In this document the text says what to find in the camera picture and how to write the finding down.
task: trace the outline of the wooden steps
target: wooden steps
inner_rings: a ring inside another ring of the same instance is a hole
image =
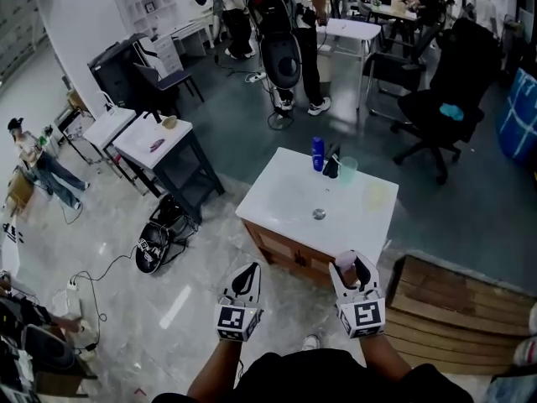
[[[528,337],[535,300],[407,255],[387,299],[386,336],[411,365],[501,374]]]

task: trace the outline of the ceiling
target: ceiling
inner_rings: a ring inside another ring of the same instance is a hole
[[[10,77],[44,39],[35,0],[0,0],[0,81]]]

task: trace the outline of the blue jeans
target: blue jeans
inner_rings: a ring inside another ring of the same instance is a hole
[[[53,175],[74,186],[77,190],[84,191],[86,184],[63,167],[58,160],[49,153],[43,151],[37,164],[32,168],[35,175],[62,200],[67,206],[74,207],[78,199],[67,188],[61,185]]]

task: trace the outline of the black and white marker cube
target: black and white marker cube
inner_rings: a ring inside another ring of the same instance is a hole
[[[262,312],[254,307],[216,305],[215,324],[218,336],[226,340],[247,342],[261,321]]]
[[[338,309],[348,337],[362,338],[384,333],[386,307],[383,298],[347,303],[338,306]]]

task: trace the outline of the sink drain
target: sink drain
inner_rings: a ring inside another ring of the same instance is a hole
[[[321,219],[325,219],[326,212],[323,209],[315,209],[313,211],[313,218],[317,221],[320,221]]]

